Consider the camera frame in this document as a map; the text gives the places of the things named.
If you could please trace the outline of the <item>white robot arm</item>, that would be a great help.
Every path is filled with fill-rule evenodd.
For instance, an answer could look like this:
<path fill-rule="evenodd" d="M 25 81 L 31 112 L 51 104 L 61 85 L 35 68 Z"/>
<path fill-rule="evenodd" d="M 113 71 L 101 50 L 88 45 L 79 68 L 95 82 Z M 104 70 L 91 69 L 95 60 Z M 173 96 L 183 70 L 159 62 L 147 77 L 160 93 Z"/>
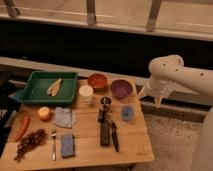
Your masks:
<path fill-rule="evenodd" d="M 151 73 L 137 97 L 151 96 L 159 107 L 170 82 L 175 82 L 213 100 L 213 71 L 185 67 L 179 55 L 157 57 L 150 61 Z M 191 171 L 213 171 L 213 105 L 198 137 Z"/>

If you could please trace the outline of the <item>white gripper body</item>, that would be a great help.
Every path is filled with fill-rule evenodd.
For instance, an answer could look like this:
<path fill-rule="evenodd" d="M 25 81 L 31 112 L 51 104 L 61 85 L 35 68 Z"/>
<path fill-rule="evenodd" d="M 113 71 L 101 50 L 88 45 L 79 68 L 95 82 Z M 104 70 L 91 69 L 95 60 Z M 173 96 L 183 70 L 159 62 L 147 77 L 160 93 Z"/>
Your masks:
<path fill-rule="evenodd" d="M 144 86 L 144 93 L 151 97 L 163 97 L 167 93 L 169 81 L 151 77 Z"/>

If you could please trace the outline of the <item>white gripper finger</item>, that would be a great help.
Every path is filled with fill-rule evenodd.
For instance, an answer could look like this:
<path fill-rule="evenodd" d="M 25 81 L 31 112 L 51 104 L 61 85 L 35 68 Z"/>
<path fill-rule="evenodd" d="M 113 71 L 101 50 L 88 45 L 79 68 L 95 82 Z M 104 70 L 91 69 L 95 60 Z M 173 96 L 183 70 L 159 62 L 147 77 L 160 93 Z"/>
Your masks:
<path fill-rule="evenodd" d="M 161 102 L 162 102 L 162 99 L 163 99 L 162 96 L 161 96 L 161 97 L 155 97 L 155 98 L 154 98 L 154 102 L 155 102 L 156 108 L 159 108 L 159 107 L 160 107 Z"/>
<path fill-rule="evenodd" d="M 146 92 L 146 90 L 145 90 L 145 87 L 143 87 L 142 89 L 141 89 L 141 91 L 137 94 L 137 98 L 138 99 L 141 99 L 141 98 L 144 98 L 144 97 L 146 97 L 147 96 L 147 92 Z"/>

